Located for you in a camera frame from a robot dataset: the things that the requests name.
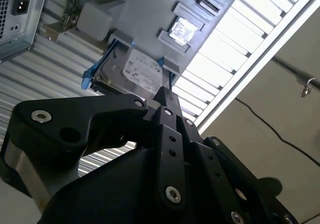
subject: bolt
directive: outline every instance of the bolt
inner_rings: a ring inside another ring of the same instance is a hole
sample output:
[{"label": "bolt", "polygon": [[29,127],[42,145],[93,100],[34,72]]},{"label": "bolt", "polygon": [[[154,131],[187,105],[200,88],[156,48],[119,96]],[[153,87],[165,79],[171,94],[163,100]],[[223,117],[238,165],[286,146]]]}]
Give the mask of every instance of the bolt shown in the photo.
[{"label": "bolt", "polygon": [[47,123],[52,119],[52,116],[46,111],[36,110],[31,113],[31,118],[38,123]]},{"label": "bolt", "polygon": [[213,143],[216,145],[216,146],[220,146],[220,143],[218,142],[218,140],[216,139],[212,139]]},{"label": "bolt", "polygon": [[245,224],[244,220],[237,212],[231,212],[231,218],[235,224]]},{"label": "bolt", "polygon": [[294,224],[287,215],[284,216],[284,219],[286,220],[287,223]]},{"label": "bolt", "polygon": [[138,100],[136,100],[135,102],[134,102],[137,106],[139,106],[139,107],[143,107],[143,103],[141,103],[140,101],[138,101]]},{"label": "bolt", "polygon": [[185,121],[190,127],[194,125],[189,119],[186,119]]},{"label": "bolt", "polygon": [[170,116],[172,115],[172,112],[170,110],[168,110],[168,109],[165,109],[164,112],[167,113]]},{"label": "bolt", "polygon": [[167,187],[165,189],[165,196],[173,204],[179,204],[181,202],[181,195],[179,191],[174,187]]}]

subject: metal side panel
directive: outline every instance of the metal side panel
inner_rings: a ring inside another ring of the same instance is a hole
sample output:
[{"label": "metal side panel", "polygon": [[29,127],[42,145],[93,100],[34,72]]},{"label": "metal side panel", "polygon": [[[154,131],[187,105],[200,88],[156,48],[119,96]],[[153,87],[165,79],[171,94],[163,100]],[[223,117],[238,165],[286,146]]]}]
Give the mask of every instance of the metal side panel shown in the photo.
[{"label": "metal side panel", "polygon": [[[66,0],[46,0],[42,23],[57,22]],[[72,33],[58,43],[38,35],[34,49],[0,64],[0,147],[11,111],[22,101],[98,95],[81,89],[82,74],[101,58],[102,53],[78,40]],[[80,162],[82,176],[134,148],[102,150]]]}]

